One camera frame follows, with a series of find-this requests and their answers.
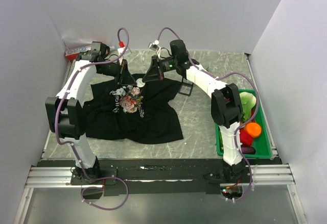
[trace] black t-shirt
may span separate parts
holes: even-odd
[[[133,74],[136,79],[144,74]],[[110,91],[118,89],[116,83],[107,81],[91,85],[93,100],[85,102],[83,110],[87,116],[86,136],[117,140],[128,138],[143,144],[160,144],[183,139],[175,110],[168,101],[174,99],[181,83],[170,79],[147,82],[141,88],[144,117],[139,111],[125,113],[116,108],[115,97]]]

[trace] eggplant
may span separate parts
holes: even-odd
[[[252,146],[241,146],[241,151],[243,154],[255,154],[255,148]]]

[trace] orange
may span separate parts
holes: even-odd
[[[261,126],[255,122],[248,123],[244,130],[253,138],[259,137],[262,131]]]

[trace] gray wall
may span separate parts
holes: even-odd
[[[49,131],[44,101],[60,88],[64,47],[39,0],[0,0],[0,223],[12,223]]]
[[[282,0],[250,63],[309,223],[326,223],[327,0]]]
[[[126,27],[131,47],[146,49],[172,27],[189,49],[251,53],[280,0],[41,0],[68,47],[116,44]],[[172,35],[164,34],[168,46]]]

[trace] white flower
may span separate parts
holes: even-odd
[[[138,94],[139,94],[139,88],[138,88],[138,87],[134,87],[134,88],[131,90],[131,94],[132,94],[132,95],[138,95]]]
[[[123,88],[120,88],[120,89],[116,90],[116,94],[124,96],[124,95],[126,95],[126,91]]]

